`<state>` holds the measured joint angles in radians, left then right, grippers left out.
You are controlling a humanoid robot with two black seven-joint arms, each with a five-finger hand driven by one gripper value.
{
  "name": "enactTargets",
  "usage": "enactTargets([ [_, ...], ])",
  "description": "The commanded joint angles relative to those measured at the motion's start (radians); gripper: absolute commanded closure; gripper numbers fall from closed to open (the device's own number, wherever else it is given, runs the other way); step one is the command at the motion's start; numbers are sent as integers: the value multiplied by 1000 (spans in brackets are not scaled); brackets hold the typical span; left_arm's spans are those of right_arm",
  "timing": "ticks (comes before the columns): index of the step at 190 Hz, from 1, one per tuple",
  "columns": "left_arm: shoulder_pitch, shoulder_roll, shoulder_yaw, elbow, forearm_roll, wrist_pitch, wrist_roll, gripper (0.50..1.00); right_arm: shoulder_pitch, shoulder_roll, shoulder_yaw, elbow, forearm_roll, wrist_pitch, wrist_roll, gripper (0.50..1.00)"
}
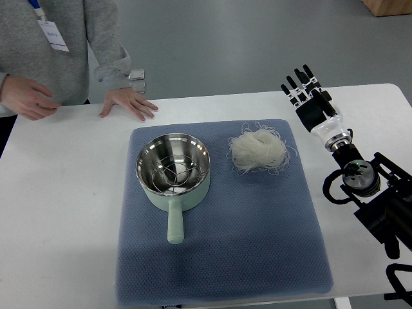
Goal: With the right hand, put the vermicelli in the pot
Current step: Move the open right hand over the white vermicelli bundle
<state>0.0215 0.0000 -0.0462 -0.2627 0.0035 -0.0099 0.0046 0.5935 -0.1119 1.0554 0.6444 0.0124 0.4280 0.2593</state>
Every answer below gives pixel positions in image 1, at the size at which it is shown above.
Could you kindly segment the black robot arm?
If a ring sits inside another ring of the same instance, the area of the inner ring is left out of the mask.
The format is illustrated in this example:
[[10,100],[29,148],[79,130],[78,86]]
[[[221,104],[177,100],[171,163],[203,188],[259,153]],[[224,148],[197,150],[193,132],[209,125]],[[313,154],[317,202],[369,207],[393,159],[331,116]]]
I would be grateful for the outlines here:
[[349,129],[342,140],[333,139],[339,168],[325,178],[324,197],[336,205],[356,204],[355,217],[396,260],[401,244],[411,248],[411,175],[380,152],[366,161],[352,138]]

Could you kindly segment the person's right hand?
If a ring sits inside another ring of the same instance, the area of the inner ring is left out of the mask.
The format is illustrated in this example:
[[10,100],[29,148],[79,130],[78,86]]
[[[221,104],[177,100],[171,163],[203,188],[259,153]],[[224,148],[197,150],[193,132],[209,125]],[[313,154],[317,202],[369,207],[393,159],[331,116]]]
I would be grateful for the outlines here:
[[25,77],[7,75],[1,86],[2,105],[29,120],[54,115],[62,105],[52,98],[46,86]]

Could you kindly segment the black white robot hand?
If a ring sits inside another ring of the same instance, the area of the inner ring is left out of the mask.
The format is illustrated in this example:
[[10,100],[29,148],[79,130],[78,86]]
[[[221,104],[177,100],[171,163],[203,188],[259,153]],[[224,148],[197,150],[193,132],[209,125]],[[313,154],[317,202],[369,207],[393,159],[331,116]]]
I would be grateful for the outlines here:
[[305,64],[301,70],[296,68],[294,73],[301,86],[288,75],[288,85],[282,84],[281,90],[295,107],[295,113],[304,128],[318,136],[330,152],[341,144],[350,144],[351,131],[343,127],[339,108],[332,102],[332,96],[321,86],[310,67]]

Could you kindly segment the person's left hand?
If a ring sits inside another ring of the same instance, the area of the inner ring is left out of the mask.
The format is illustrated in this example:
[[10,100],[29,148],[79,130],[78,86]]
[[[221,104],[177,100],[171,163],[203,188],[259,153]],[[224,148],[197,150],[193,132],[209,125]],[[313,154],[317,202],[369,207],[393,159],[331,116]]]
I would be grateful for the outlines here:
[[144,96],[138,94],[132,88],[106,91],[104,93],[104,105],[99,117],[107,117],[113,106],[124,108],[134,117],[143,122],[146,118],[154,118],[154,112],[158,111],[158,106],[148,101]]

